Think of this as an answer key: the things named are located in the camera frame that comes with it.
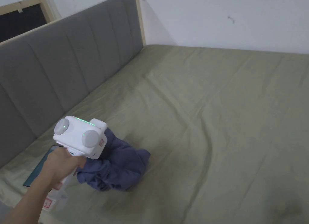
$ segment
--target purple cloth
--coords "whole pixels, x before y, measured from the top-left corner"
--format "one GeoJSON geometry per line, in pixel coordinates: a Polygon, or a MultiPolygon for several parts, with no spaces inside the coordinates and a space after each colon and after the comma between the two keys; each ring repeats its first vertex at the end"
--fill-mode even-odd
{"type": "Polygon", "coordinates": [[[147,150],[135,150],[118,139],[107,128],[107,144],[98,160],[87,159],[83,169],[77,169],[77,179],[96,190],[127,190],[136,185],[145,172],[150,158],[147,150]]]}

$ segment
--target wooden bed frame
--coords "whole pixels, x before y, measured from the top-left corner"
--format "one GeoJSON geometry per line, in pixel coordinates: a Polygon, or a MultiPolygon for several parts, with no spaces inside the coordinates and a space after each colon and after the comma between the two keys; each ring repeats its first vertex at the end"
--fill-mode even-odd
{"type": "Polygon", "coordinates": [[[4,15],[13,11],[22,12],[24,8],[37,4],[40,5],[43,15],[48,23],[55,20],[53,13],[47,3],[47,0],[23,0],[16,3],[4,5],[0,7],[0,15],[4,15]]]}
{"type": "MultiPolygon", "coordinates": [[[[6,13],[13,12],[13,11],[20,11],[21,12],[23,8],[30,7],[30,6],[33,6],[33,5],[36,5],[36,4],[40,4],[40,7],[42,9],[43,15],[44,15],[47,23],[55,21],[55,18],[54,18],[53,13],[52,13],[52,11],[51,11],[48,3],[47,3],[47,0],[23,0],[23,1],[16,2],[16,3],[4,5],[4,6],[0,7],[0,15],[4,15],[6,13]]],[[[145,33],[144,33],[144,25],[143,25],[143,19],[142,19],[142,11],[141,11],[140,0],[136,0],[136,5],[137,5],[138,14],[139,14],[139,23],[140,23],[141,33],[142,33],[143,46],[145,46],[146,40],[145,40],[145,33]]],[[[0,45],[5,43],[5,42],[8,42],[8,41],[10,41],[14,38],[16,38],[16,36],[9,39],[9,40],[1,42],[0,45]]]]}

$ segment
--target label sticker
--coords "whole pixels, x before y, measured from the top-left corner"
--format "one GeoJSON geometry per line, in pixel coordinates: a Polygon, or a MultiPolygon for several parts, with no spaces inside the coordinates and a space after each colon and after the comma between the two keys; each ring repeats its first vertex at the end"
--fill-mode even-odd
{"type": "Polygon", "coordinates": [[[103,140],[103,139],[101,139],[99,145],[100,145],[101,147],[104,145],[104,140],[103,140]]]}
{"type": "Polygon", "coordinates": [[[43,207],[49,208],[51,204],[52,204],[52,200],[46,198],[45,201],[44,201],[43,207]]]}

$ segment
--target headboard panel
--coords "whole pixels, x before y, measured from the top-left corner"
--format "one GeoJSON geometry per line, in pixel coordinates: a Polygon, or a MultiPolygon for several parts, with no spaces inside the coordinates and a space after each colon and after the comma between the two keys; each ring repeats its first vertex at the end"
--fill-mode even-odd
{"type": "Polygon", "coordinates": [[[0,167],[142,47],[136,0],[108,0],[1,43],[0,167]]]}

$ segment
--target white wall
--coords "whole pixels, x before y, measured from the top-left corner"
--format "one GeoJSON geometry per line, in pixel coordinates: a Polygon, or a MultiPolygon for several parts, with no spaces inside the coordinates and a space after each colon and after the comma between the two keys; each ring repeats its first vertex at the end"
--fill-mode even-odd
{"type": "Polygon", "coordinates": [[[309,0],[141,0],[141,7],[147,44],[309,53],[309,0]]]}

